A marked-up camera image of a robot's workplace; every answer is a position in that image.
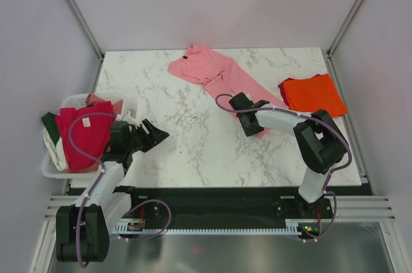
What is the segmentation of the pink t shirt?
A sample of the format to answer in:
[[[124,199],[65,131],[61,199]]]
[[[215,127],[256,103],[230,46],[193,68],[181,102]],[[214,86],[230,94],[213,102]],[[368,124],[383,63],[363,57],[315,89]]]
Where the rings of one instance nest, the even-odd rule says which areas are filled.
[[[192,44],[183,57],[170,63],[168,71],[190,83],[202,85],[212,98],[222,93],[237,95],[243,92],[250,95],[254,102],[266,100],[277,107],[286,107],[238,66],[234,59],[206,46]]]

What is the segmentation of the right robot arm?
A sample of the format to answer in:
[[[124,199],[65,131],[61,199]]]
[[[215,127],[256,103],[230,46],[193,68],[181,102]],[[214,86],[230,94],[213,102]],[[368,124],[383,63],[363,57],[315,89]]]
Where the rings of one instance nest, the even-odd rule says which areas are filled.
[[[294,207],[298,215],[310,217],[318,210],[317,201],[326,194],[332,174],[348,167],[353,160],[348,141],[329,112],[320,109],[298,113],[266,100],[254,103],[244,93],[233,96],[229,105],[228,111],[237,116],[248,137],[265,129],[295,137],[306,171]]]

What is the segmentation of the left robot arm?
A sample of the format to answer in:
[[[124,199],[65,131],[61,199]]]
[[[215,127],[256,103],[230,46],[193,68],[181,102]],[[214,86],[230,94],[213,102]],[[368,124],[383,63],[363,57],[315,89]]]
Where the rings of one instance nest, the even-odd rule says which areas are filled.
[[[147,119],[138,126],[126,121],[112,124],[109,142],[98,161],[97,173],[71,205],[59,207],[56,216],[56,256],[82,268],[102,262],[109,251],[110,234],[125,215],[134,217],[141,201],[115,188],[125,177],[137,151],[148,152],[169,137]]]

